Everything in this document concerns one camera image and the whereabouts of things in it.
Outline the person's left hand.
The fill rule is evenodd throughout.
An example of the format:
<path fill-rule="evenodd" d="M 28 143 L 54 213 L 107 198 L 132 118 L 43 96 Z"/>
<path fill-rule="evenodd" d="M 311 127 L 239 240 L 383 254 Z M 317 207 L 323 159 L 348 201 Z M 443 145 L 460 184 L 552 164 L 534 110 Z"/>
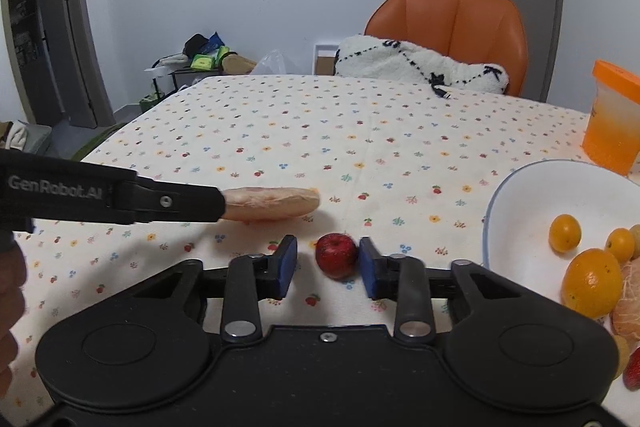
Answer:
<path fill-rule="evenodd" d="M 1 244 L 1 315 L 0 315 L 0 391 L 1 398 L 11 386 L 13 373 L 11 364 L 18 355 L 18 343 L 12 334 L 15 324 L 25 312 L 23 286 L 27 269 L 23 251 L 14 239 Z"/>

